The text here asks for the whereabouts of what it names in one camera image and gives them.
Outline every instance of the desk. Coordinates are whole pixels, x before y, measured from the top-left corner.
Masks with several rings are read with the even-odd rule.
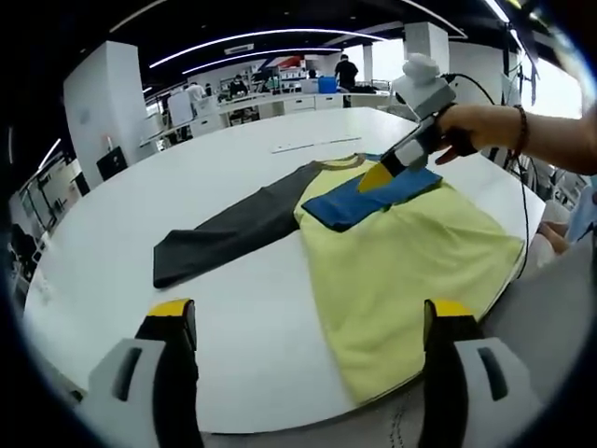
[[[361,103],[358,103],[358,101],[357,101],[356,105],[373,106],[376,104],[376,100],[379,102],[385,103],[385,102],[389,102],[389,98],[390,98],[390,93],[387,91],[380,91],[378,93],[330,93],[330,94],[289,93],[289,94],[285,94],[285,95],[273,95],[270,93],[259,93],[259,94],[255,93],[253,95],[255,96],[255,98],[253,98],[253,97],[251,97],[250,99],[238,98],[236,100],[220,104],[215,110],[210,111],[209,114],[200,115],[192,121],[188,121],[186,123],[182,123],[178,126],[174,126],[170,129],[162,131],[161,133],[158,133],[158,134],[152,136],[151,138],[147,138],[146,140],[142,141],[139,146],[142,147],[144,145],[147,145],[148,143],[160,140],[161,138],[165,137],[166,135],[175,133],[179,129],[182,129],[186,126],[190,126],[191,123],[193,123],[193,121],[200,121],[200,120],[204,119],[206,116],[219,115],[222,118],[222,120],[226,123],[226,127],[229,127],[228,114],[230,112],[234,112],[235,110],[245,109],[247,107],[259,107],[260,105],[274,105],[274,104],[278,105],[280,103],[283,103],[284,101],[289,101],[289,100],[305,99],[305,98],[309,98],[309,97],[311,97],[311,98],[325,97],[325,96],[330,96],[330,95],[356,97],[356,98],[359,98],[359,100],[361,101]]]
[[[156,303],[196,304],[197,415],[207,432],[308,425],[354,409],[321,331],[299,232],[165,291],[152,249],[313,159],[382,153],[414,124],[368,107],[209,133],[141,161],[73,207],[40,260],[24,323],[45,357],[87,388],[91,369]],[[272,154],[280,146],[360,137]],[[525,237],[521,184],[480,155],[430,168],[510,234]],[[543,202],[527,190],[530,233]]]

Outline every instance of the ceiling light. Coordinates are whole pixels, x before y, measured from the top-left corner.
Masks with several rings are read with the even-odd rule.
[[[493,11],[493,14],[503,23],[510,23],[506,12],[497,4],[495,0],[483,0],[485,4]]]
[[[114,33],[118,28],[121,26],[126,25],[129,21],[133,20],[135,17],[140,16],[141,14],[148,12],[152,7],[156,7],[157,5],[166,2],[167,0],[156,0],[155,2],[147,5],[146,7],[142,7],[137,12],[133,12],[129,17],[127,17],[124,21],[120,21],[117,25],[113,26],[110,29],[110,33]]]
[[[44,160],[42,160],[41,163],[39,164],[39,166],[37,167],[38,172],[44,168],[44,165],[46,164],[46,161],[48,161],[49,156],[52,154],[54,149],[56,149],[56,147],[60,144],[61,141],[62,141],[62,139],[59,138],[58,140],[56,140],[54,145],[52,145],[52,147],[49,149],[48,154],[46,154],[46,157],[44,157]]]
[[[219,63],[227,63],[229,61],[236,61],[237,59],[241,59],[241,58],[250,58],[252,56],[261,56],[261,55],[264,55],[264,54],[272,54],[272,53],[292,53],[292,52],[305,53],[305,52],[309,52],[309,51],[340,51],[340,49],[328,49],[328,48],[316,48],[316,49],[270,49],[268,51],[258,51],[258,52],[255,52],[255,53],[241,54],[239,56],[232,56],[231,58],[221,59],[219,61],[214,61],[212,63],[205,63],[203,65],[199,65],[197,67],[189,68],[188,70],[185,70],[183,72],[183,75],[186,75],[186,74],[191,73],[191,72],[195,72],[197,70],[202,70],[203,68],[211,67],[212,65],[217,65]]]
[[[465,32],[463,30],[461,30],[460,28],[458,28],[453,23],[447,21],[446,19],[444,19],[443,17],[441,17],[439,14],[436,14],[431,9],[427,9],[426,7],[423,7],[423,6],[419,5],[416,2],[413,2],[412,0],[400,0],[400,1],[403,2],[403,3],[406,3],[407,5],[411,5],[412,7],[416,7],[417,9],[420,9],[422,12],[425,12],[425,13],[429,14],[431,17],[433,17],[437,21],[441,21],[446,26],[452,28],[452,30],[454,30],[456,33],[458,33],[462,37],[468,38],[468,36],[465,34]]]
[[[258,35],[280,35],[284,33],[324,33],[329,35],[352,35],[354,37],[366,37],[368,39],[373,40],[381,40],[386,41],[384,37],[377,37],[376,35],[365,35],[363,33],[357,33],[354,31],[342,31],[342,30],[327,30],[322,28],[288,28],[283,30],[268,30],[268,31],[257,31],[255,33],[246,33],[244,35],[231,35],[229,37],[222,37],[221,39],[212,40],[211,42],[205,42],[204,44],[196,45],[195,47],[191,47],[190,49],[183,49],[182,51],[178,51],[175,54],[172,54],[164,59],[157,61],[156,63],[152,63],[149,65],[149,68],[155,68],[158,65],[162,65],[163,63],[167,63],[178,56],[182,56],[183,54],[190,53],[196,49],[204,49],[205,47],[210,47],[212,45],[221,44],[222,42],[229,42],[230,40],[236,39],[244,39],[247,37],[255,37]]]
[[[519,39],[519,34],[516,30],[510,30],[510,35],[514,38],[514,40],[516,40],[516,44],[519,46],[519,48],[526,53],[526,49],[524,49],[524,47],[522,46],[522,42]]]

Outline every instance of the human hand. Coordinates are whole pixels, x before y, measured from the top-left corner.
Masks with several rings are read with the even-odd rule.
[[[492,123],[493,112],[498,112],[495,106],[453,105],[439,117],[437,123],[442,133],[446,133],[451,128],[464,129],[469,133],[472,146],[476,150],[481,150],[497,143],[494,129],[497,123]],[[458,157],[450,142],[444,141],[438,150],[443,149],[447,151],[436,160],[438,165]]]

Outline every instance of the person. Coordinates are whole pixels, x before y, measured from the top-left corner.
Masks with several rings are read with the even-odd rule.
[[[234,77],[232,82],[230,82],[230,96],[236,96],[241,92],[246,95],[249,90],[243,83],[243,77],[241,77],[241,75],[237,75]]]
[[[597,223],[597,107],[594,105],[581,119],[543,117],[501,105],[454,105],[439,119],[443,133],[450,128],[470,132],[471,144],[484,147],[517,148],[521,143],[522,116],[526,116],[526,137],[521,153],[546,161],[580,175],[591,175],[591,184],[583,189],[567,224],[543,221],[537,233],[545,237],[555,255],[584,237]],[[447,149],[437,164],[457,158]]]
[[[521,139],[522,113],[516,107],[501,105],[454,105],[439,119],[443,133],[450,128],[470,132],[472,145],[515,149]],[[597,174],[597,108],[581,119],[543,117],[524,112],[527,136],[521,152],[579,175]],[[457,154],[447,144],[438,159],[442,164]]]
[[[205,89],[196,82],[191,82],[187,87],[187,93],[193,106],[194,115],[197,116],[199,113],[197,103],[205,96]]]
[[[555,255],[564,253],[570,245],[579,241],[593,223],[597,222],[597,175],[590,177],[587,185],[578,196],[576,205],[567,223],[544,220],[539,224],[537,233],[543,235],[551,244]]]
[[[348,60],[348,56],[342,54],[340,56],[340,62],[336,64],[336,79],[340,87],[349,91],[354,87],[356,74],[358,73],[358,68],[356,65],[351,63]]]

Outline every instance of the black cable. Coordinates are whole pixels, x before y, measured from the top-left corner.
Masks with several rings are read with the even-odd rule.
[[[521,160],[519,159],[518,156],[516,156],[516,162],[519,165],[521,188],[522,188],[522,205],[524,206],[524,225],[526,227],[526,248],[524,251],[524,260],[522,261],[521,270],[519,271],[519,274],[516,277],[517,279],[519,279],[519,278],[521,278],[522,272],[524,271],[524,268],[526,267],[526,260],[529,257],[529,212],[526,208],[526,192],[524,191],[524,182],[522,181],[522,165],[521,165]]]
[[[464,79],[468,79],[470,82],[475,84],[485,94],[485,96],[487,97],[487,99],[489,100],[489,102],[492,105],[495,105],[495,102],[493,101],[492,96],[485,89],[483,89],[483,86],[481,86],[474,78],[470,77],[469,75],[465,75],[464,73],[448,73],[448,74],[444,75],[443,77],[446,79],[448,84],[450,84],[452,81],[454,81],[454,79],[456,77],[463,77]]]
[[[512,72],[515,72],[516,70],[518,70],[519,68],[521,68],[521,65],[522,65],[522,61],[520,61],[520,62],[519,62],[517,65],[516,65],[516,67],[514,67],[512,70],[510,70],[510,71],[509,71],[509,72],[507,72],[507,73],[508,73],[508,74],[510,74],[510,73],[512,73]]]
[[[475,84],[485,94],[485,96],[487,97],[487,99],[490,101],[490,103],[492,105],[495,105],[495,102],[493,101],[491,95],[485,89],[483,89],[483,86],[481,86],[475,79],[473,79],[469,75],[465,75],[463,73],[448,73],[448,74],[444,75],[443,77],[446,79],[446,82],[448,82],[448,84],[450,84],[452,81],[454,81],[454,79],[456,77],[463,77],[465,79],[468,79],[473,84]],[[521,161],[518,156],[515,157],[515,160],[519,165],[519,178],[521,181],[521,188],[522,188],[522,205],[524,206],[524,223],[525,223],[525,227],[526,227],[526,242],[525,242],[526,249],[524,252],[524,260],[522,261],[521,270],[520,270],[518,276],[516,277],[518,279],[518,278],[521,278],[522,271],[524,271],[524,268],[526,267],[526,260],[529,257],[529,212],[526,207],[526,192],[524,191],[524,181],[522,180]],[[533,164],[533,167],[535,168],[535,175],[536,175],[537,171],[536,171],[535,163],[533,161],[531,161],[531,162]]]

